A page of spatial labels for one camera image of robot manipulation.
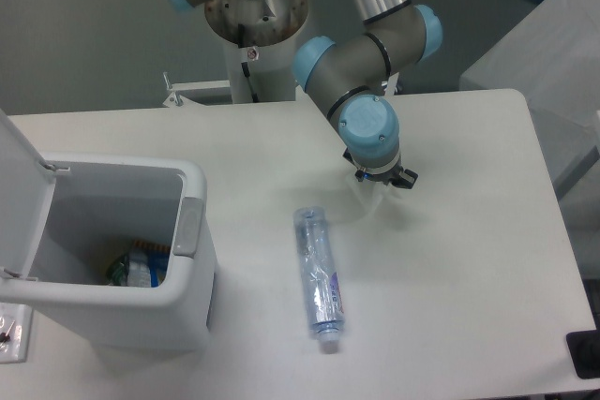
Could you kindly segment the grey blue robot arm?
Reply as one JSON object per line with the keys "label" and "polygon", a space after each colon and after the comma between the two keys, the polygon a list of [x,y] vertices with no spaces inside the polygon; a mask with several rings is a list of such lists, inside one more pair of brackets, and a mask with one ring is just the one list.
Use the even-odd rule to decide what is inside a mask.
{"label": "grey blue robot arm", "polygon": [[170,1],[203,9],[224,48],[233,102],[292,100],[302,90],[344,142],[358,181],[413,187],[417,176],[402,165],[399,121],[383,95],[394,74],[440,48],[443,28],[430,7],[354,0],[365,30],[337,44],[300,41],[308,0]]}

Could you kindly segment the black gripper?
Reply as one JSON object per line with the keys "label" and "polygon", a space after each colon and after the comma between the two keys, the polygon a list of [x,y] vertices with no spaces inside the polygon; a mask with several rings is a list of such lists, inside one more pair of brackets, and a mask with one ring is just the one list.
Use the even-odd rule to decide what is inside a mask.
{"label": "black gripper", "polygon": [[358,182],[370,181],[392,185],[400,189],[412,189],[418,180],[418,174],[412,170],[402,167],[401,159],[392,161],[379,168],[367,168],[353,161],[353,157],[348,149],[345,149],[342,155],[354,168],[356,172],[354,178]]}

